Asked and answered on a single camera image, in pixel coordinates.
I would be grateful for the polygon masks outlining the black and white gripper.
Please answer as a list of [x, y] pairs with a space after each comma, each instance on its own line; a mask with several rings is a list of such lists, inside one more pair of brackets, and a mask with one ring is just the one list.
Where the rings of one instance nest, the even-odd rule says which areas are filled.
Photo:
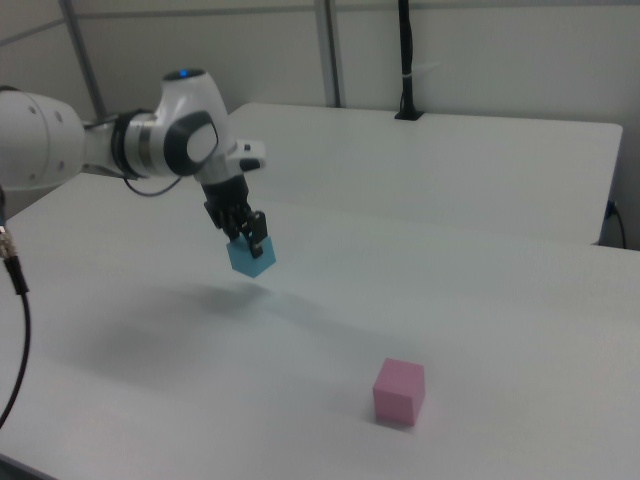
[[262, 242], [268, 229], [265, 214], [253, 211], [248, 203], [245, 175], [264, 168], [265, 164], [263, 142], [237, 142], [230, 153], [211, 158], [198, 172], [206, 198], [205, 209], [214, 225], [230, 241], [247, 235], [254, 259], [263, 255]]

